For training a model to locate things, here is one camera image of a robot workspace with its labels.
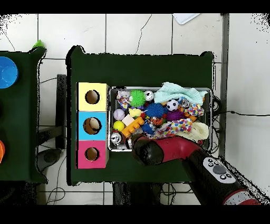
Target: blue plate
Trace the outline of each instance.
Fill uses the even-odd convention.
[[[17,79],[18,69],[15,63],[7,57],[0,57],[0,89],[12,86]]]

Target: yellow box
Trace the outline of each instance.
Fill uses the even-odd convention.
[[[78,83],[78,103],[79,111],[106,112],[107,111],[107,92],[106,83]],[[98,101],[93,103],[93,95],[98,95]]]

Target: blue box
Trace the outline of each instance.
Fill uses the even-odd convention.
[[[107,138],[107,112],[77,112],[79,113],[79,140],[106,140]],[[94,117],[101,123],[101,129],[97,134],[90,135],[83,129],[83,123],[87,118]]]

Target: green tablecloth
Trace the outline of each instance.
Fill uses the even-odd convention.
[[[0,51],[18,68],[18,80],[0,89],[0,140],[6,152],[0,164],[0,180],[45,183],[36,169],[37,69],[44,48],[28,53]]]
[[[183,87],[212,85],[213,54],[116,55],[85,54],[74,46],[66,57],[67,70],[67,181],[77,182],[181,182],[190,181],[179,160],[158,166],[142,166],[130,152],[110,152],[105,169],[75,168],[76,82],[100,82],[109,86],[159,87],[163,82]]]

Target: white paper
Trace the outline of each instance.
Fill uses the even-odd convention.
[[[173,17],[180,25],[187,23],[188,21],[192,20],[200,13],[173,13]]]

